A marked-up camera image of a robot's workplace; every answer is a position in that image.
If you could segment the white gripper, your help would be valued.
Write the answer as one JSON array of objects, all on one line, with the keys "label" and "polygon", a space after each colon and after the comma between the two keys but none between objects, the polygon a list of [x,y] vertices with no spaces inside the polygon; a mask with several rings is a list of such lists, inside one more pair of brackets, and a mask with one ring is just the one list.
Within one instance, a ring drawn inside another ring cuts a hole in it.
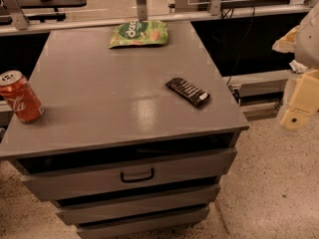
[{"label": "white gripper", "polygon": [[[296,26],[278,39],[272,49],[279,53],[294,53],[299,27]],[[302,128],[319,111],[319,72],[310,71],[295,81],[295,87],[280,126],[290,131]]]}]

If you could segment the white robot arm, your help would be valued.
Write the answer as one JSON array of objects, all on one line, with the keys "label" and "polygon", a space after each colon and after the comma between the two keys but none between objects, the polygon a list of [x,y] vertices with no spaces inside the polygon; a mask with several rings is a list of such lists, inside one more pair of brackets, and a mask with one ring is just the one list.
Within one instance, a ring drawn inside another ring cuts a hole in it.
[{"label": "white robot arm", "polygon": [[308,69],[296,80],[279,123],[281,128],[296,131],[319,110],[319,3],[298,26],[278,39],[272,49],[279,53],[293,53],[296,63]]}]

